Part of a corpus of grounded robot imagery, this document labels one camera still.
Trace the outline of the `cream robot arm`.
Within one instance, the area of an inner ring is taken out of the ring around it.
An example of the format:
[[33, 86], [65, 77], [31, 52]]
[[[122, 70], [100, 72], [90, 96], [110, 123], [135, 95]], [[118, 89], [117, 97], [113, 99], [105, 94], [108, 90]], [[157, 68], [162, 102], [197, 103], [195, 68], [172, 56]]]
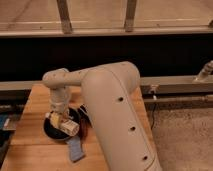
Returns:
[[70, 116], [70, 88], [81, 88], [87, 116], [110, 171], [162, 171], [131, 100], [131, 93], [140, 85], [134, 64], [125, 61], [78, 71], [61, 68], [45, 73], [43, 84], [50, 90], [47, 118], [51, 126], [71, 137], [80, 124]]

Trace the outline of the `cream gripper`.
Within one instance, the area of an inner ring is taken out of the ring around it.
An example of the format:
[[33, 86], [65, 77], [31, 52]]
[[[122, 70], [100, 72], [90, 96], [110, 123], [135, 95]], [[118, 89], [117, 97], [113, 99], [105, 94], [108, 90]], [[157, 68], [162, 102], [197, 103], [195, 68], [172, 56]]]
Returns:
[[50, 108], [53, 113], [50, 115], [50, 123], [54, 128], [59, 128], [62, 123], [62, 115], [68, 111], [69, 100], [67, 98], [51, 98]]

